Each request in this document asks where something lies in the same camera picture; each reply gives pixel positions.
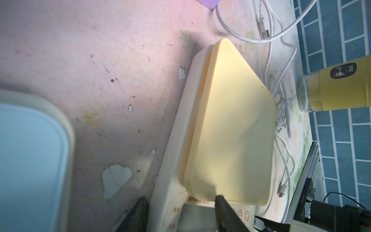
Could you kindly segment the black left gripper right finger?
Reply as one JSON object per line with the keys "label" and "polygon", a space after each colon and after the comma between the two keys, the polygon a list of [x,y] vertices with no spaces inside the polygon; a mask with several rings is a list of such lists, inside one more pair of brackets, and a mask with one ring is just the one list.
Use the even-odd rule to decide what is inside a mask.
{"label": "black left gripper right finger", "polygon": [[249,232],[223,195],[215,197],[215,217],[218,232]]}

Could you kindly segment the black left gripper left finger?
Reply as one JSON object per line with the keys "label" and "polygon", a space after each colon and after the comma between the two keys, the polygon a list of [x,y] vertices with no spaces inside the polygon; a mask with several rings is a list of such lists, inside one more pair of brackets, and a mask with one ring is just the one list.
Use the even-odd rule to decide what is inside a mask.
{"label": "black left gripper left finger", "polygon": [[149,202],[141,197],[123,219],[116,232],[146,232],[149,213]]}

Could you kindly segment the yellow top kitchen scale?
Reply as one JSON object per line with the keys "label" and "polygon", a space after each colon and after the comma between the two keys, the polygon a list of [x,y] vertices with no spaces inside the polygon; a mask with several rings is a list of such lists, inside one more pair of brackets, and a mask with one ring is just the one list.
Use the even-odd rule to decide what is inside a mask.
{"label": "yellow top kitchen scale", "polygon": [[254,231],[271,193],[276,103],[233,43],[191,63],[149,206],[149,232],[213,232],[215,198]]}

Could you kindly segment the blue top kitchen scale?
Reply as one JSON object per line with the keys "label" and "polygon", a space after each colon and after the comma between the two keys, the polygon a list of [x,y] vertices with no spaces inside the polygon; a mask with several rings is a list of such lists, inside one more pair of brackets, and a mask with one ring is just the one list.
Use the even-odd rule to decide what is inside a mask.
{"label": "blue top kitchen scale", "polygon": [[1,231],[67,230],[75,143],[55,105],[1,91]]}

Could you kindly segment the purple power strip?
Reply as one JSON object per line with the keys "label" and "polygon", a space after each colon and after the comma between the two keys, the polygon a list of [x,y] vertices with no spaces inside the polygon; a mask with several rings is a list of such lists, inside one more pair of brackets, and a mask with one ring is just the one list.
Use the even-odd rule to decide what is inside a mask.
{"label": "purple power strip", "polygon": [[197,0],[199,3],[209,9],[214,9],[222,0]]}

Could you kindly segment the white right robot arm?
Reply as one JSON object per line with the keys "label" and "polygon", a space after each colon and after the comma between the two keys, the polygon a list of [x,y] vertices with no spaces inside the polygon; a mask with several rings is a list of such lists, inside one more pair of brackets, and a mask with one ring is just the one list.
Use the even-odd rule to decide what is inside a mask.
{"label": "white right robot arm", "polygon": [[[219,232],[249,232],[250,230],[237,216],[224,196],[215,198],[216,226]],[[291,223],[278,223],[255,216],[255,230],[258,232],[369,232],[371,215],[365,210],[351,206],[337,207],[312,201],[309,223],[293,220]]]}

